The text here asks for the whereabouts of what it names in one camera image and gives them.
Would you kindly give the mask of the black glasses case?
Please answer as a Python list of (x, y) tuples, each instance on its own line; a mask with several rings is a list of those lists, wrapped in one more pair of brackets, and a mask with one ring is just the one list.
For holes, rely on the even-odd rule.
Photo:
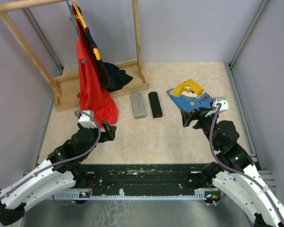
[(150, 92), (148, 94), (150, 105), (151, 105), (151, 112), (153, 118), (161, 118), (163, 116), (163, 112), (161, 109), (159, 97), (157, 92)]

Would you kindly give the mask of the red garment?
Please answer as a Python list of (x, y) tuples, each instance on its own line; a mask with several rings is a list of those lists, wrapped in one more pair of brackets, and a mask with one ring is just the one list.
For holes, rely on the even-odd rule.
[(76, 45), (80, 81), (80, 91), (77, 97), (79, 98), (80, 110), (93, 111), (94, 118), (98, 123), (106, 121), (109, 124), (116, 124), (118, 120), (117, 106), (110, 93), (100, 84), (95, 65), (92, 63), (91, 51), (85, 32), (79, 20), (75, 17), (73, 6), (72, 10), (79, 35)]

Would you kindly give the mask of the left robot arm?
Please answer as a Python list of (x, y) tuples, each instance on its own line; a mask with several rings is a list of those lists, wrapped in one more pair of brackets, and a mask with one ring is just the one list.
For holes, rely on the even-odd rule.
[(68, 188), (84, 187), (89, 176), (81, 162), (98, 143), (113, 141), (117, 127), (103, 121), (98, 127), (79, 130), (57, 147), (34, 170), (10, 186), (0, 189), (0, 223), (9, 226), (39, 202)]

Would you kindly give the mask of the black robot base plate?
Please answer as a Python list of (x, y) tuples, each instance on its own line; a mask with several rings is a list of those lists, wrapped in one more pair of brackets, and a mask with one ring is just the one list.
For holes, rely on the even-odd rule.
[(205, 164), (83, 165), (70, 190), (75, 201), (189, 198), (211, 203), (221, 197), (202, 169)]

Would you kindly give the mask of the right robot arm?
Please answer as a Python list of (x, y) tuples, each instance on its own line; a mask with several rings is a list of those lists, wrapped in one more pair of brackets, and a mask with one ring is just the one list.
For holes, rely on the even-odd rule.
[(201, 129), (210, 143), (215, 161), (202, 170), (202, 182), (216, 187), (236, 203), (253, 227), (284, 227), (284, 205), (260, 175), (256, 164), (237, 142), (239, 133), (232, 121), (218, 121), (220, 107), (213, 115), (209, 109), (182, 110), (182, 123)]

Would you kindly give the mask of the grey glasses case green lining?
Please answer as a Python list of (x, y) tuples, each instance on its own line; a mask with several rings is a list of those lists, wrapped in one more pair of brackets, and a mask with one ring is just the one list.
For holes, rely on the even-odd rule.
[(142, 119), (146, 117), (146, 110), (142, 93), (131, 94), (131, 105), (134, 119)]

